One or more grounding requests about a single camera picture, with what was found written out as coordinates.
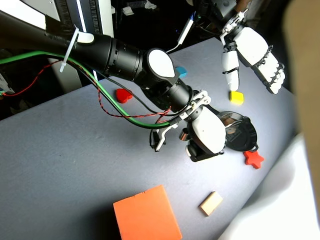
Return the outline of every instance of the yellow cube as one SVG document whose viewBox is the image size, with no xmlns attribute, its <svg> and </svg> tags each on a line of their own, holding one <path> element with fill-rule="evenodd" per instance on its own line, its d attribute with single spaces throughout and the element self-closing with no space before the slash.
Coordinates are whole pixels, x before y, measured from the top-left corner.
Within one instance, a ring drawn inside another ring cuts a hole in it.
<svg viewBox="0 0 320 240">
<path fill-rule="evenodd" d="M 239 91 L 231 91 L 230 92 L 230 101 L 233 104 L 241 105 L 245 101 L 245 96 L 242 92 Z"/>
</svg>

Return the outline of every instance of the blue block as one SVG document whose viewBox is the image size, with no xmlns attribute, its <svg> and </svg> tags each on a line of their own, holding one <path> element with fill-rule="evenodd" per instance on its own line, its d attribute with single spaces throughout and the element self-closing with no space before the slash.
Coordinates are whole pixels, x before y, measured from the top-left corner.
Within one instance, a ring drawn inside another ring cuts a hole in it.
<svg viewBox="0 0 320 240">
<path fill-rule="evenodd" d="M 188 74 L 187 70 L 182 66 L 177 66 L 175 69 L 177 69 L 177 71 L 180 73 L 179 78 L 184 78 Z"/>
</svg>

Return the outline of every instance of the wooden block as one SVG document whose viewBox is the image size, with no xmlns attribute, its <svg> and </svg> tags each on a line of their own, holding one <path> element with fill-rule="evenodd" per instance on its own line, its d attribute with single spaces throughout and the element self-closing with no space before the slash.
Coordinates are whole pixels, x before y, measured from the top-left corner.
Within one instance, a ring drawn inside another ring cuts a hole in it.
<svg viewBox="0 0 320 240">
<path fill-rule="evenodd" d="M 177 220 L 164 186 L 113 204 L 122 240 L 180 240 Z"/>
<path fill-rule="evenodd" d="M 213 191 L 210 195 L 201 203 L 199 208 L 207 215 L 210 216 L 212 212 L 219 206 L 222 202 L 223 198 L 217 193 Z"/>
</svg>

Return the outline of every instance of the red wire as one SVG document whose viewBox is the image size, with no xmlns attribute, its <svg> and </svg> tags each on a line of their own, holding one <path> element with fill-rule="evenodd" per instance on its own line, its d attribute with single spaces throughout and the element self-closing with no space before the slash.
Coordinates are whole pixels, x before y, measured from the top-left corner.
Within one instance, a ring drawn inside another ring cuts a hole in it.
<svg viewBox="0 0 320 240">
<path fill-rule="evenodd" d="M 29 86 L 27 86 L 25 89 L 23 89 L 23 90 L 21 90 L 21 91 L 19 91 L 19 92 L 13 93 L 13 94 L 3 93 L 2 95 L 6 96 L 6 97 L 14 97 L 14 96 L 17 96 L 17 95 L 20 95 L 20 94 L 24 93 L 24 92 L 27 91 L 29 88 L 31 88 L 33 84 L 36 83 L 36 81 L 38 80 L 39 76 L 45 71 L 45 69 L 51 67 L 53 64 L 56 64 L 56 63 L 58 63 L 58 62 L 60 62 L 60 60 L 55 61 L 55 62 L 53 62 L 53 63 L 50 63 L 50 64 L 48 64 L 48 65 L 45 65 L 45 66 L 41 69 L 41 71 L 38 72 L 38 74 L 35 76 L 35 78 L 34 78 L 34 80 L 32 81 L 32 83 L 31 83 Z"/>
<path fill-rule="evenodd" d="M 134 116 L 114 115 L 114 114 L 108 112 L 108 111 L 104 108 L 104 105 L 103 105 L 102 99 L 101 99 L 101 94 L 100 94 L 100 89 L 99 89 L 99 87 L 97 88 L 97 90 L 98 90 L 98 100 L 99 100 L 100 107 L 102 108 L 102 110 L 103 110 L 106 114 L 108 114 L 108 115 L 110 115 L 110 116 L 112 116 L 112 117 L 116 117 L 116 118 L 144 118 L 144 117 L 153 117 L 153 116 L 161 115 L 160 118 L 162 118 L 162 117 L 164 117 L 165 115 L 167 115 L 167 114 L 170 112 L 170 110 L 171 110 L 171 106 L 170 106 L 167 110 L 165 110 L 165 111 L 163 111 L 163 112 L 150 113 L 150 114 L 146 114 L 146 115 L 134 115 Z"/>
</svg>

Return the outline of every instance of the white robotic hand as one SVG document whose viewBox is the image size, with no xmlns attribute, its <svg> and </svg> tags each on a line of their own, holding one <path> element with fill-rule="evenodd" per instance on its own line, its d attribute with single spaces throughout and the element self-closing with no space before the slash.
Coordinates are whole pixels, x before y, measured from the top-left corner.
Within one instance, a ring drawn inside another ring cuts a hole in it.
<svg viewBox="0 0 320 240">
<path fill-rule="evenodd" d="M 254 70 L 269 92 L 277 94 L 285 79 L 284 65 L 271 53 L 272 46 L 268 46 L 260 34 L 242 25 L 245 12 L 231 18 L 220 36 L 224 47 L 222 68 L 228 88 L 230 91 L 239 88 L 239 53 L 241 62 Z"/>
</svg>

